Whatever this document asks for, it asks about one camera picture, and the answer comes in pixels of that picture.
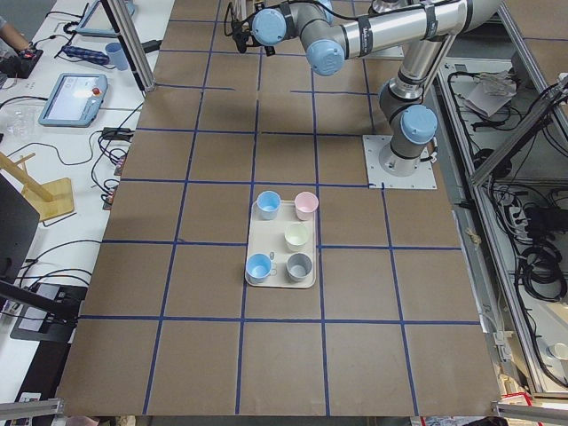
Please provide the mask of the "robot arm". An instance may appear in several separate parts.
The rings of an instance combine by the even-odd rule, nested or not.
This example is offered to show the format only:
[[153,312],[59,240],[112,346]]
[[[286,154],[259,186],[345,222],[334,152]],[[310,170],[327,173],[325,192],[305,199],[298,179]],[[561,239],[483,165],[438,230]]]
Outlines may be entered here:
[[402,113],[421,103],[454,38],[484,24],[500,5],[498,1],[419,1],[334,25],[325,4],[289,1],[250,15],[250,31],[256,42],[267,47],[300,39],[312,70],[322,76],[337,73],[348,59],[407,45],[398,73],[379,93],[383,114],[397,127]]

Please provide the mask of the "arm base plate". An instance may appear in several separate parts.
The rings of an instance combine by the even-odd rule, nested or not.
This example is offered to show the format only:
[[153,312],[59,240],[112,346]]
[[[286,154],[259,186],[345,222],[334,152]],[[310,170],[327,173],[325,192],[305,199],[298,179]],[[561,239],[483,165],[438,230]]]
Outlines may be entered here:
[[437,190],[431,161],[423,162],[427,150],[420,158],[407,160],[397,157],[391,150],[391,135],[364,135],[363,151],[370,188],[401,190]]

